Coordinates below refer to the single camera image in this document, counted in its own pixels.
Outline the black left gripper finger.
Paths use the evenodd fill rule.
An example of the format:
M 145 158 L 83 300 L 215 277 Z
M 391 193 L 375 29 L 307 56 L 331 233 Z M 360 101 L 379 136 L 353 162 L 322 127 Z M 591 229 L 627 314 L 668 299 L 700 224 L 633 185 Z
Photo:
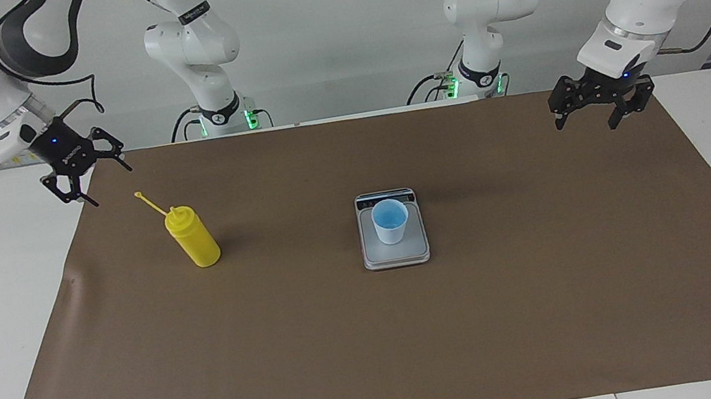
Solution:
M 556 130 L 563 130 L 571 113 L 589 105 L 586 98 L 588 82 L 568 76 L 560 77 L 548 97 L 550 112 L 554 114 Z
M 637 80 L 633 85 L 632 94 L 629 96 L 627 96 L 629 92 L 624 94 L 615 92 L 612 96 L 615 109 L 612 110 L 612 114 L 608 118 L 610 130 L 616 130 L 626 116 L 644 111 L 652 97 L 654 88 L 652 78 L 646 78 Z

